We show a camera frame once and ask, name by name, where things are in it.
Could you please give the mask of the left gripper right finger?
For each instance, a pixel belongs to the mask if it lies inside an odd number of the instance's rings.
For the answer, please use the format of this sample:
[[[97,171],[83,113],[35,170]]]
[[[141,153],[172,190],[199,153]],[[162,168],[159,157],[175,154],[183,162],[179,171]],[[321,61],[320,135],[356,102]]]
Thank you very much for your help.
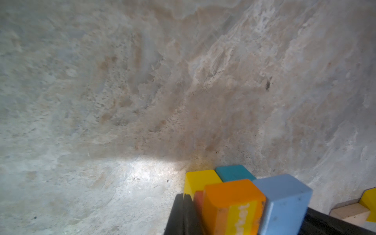
[[[298,235],[376,235],[376,233],[308,208]]]

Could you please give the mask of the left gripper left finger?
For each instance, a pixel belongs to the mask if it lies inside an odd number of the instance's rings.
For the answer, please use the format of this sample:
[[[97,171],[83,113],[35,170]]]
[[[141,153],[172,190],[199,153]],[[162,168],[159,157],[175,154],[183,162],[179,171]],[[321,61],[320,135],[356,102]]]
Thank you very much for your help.
[[[176,195],[164,235],[202,235],[203,229],[197,209],[189,194]]]

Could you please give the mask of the red wooden block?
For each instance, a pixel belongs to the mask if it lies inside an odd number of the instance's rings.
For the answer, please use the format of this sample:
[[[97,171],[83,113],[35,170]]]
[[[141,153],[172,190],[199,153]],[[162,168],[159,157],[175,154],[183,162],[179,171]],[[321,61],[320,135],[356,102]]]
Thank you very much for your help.
[[[196,191],[193,197],[193,203],[195,206],[197,216],[200,219],[202,218],[203,200],[204,200],[204,191]]]

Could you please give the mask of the light blue wooden block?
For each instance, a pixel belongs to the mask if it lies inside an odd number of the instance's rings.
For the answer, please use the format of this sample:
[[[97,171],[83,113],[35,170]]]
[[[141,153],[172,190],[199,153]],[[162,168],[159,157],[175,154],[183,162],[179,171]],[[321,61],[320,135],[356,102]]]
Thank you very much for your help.
[[[266,197],[258,234],[299,234],[313,190],[289,174],[257,179],[253,184]]]

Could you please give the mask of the yellow wooden cube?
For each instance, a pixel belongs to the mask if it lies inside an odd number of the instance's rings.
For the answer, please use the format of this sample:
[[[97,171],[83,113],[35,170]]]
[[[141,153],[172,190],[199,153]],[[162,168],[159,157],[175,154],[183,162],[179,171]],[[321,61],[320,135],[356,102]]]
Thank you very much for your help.
[[[196,191],[203,191],[206,185],[222,183],[214,170],[187,172],[185,176],[184,195],[194,198]]]

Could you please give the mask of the orange supermarket block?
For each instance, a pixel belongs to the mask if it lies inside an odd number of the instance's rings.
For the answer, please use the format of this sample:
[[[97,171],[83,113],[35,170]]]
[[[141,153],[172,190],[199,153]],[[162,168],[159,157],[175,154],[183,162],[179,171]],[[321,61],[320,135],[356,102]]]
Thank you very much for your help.
[[[202,223],[208,235],[256,235],[265,195],[248,179],[204,187]]]

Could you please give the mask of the teal wooden cube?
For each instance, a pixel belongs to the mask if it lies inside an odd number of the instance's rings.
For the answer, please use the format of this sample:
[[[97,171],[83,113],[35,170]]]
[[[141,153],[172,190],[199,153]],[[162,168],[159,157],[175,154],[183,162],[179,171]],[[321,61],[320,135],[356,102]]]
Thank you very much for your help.
[[[222,182],[231,182],[248,179],[256,180],[256,177],[249,172],[243,165],[219,166],[215,168],[216,174]]]

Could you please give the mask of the plain wooden block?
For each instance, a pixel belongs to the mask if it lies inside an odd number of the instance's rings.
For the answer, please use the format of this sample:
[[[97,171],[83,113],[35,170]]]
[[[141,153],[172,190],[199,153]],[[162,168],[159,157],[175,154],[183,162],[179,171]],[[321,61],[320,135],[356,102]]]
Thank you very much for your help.
[[[340,219],[347,223],[362,227],[371,211],[359,203],[339,207],[331,210],[329,216]]]

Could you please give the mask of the small yellow wedge block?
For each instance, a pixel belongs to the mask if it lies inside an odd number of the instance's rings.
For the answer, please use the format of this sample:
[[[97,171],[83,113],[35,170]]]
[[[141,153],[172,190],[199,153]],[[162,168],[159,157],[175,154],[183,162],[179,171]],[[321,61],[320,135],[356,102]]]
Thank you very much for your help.
[[[370,210],[370,215],[367,218],[368,222],[376,222],[376,188],[366,190],[359,203]]]

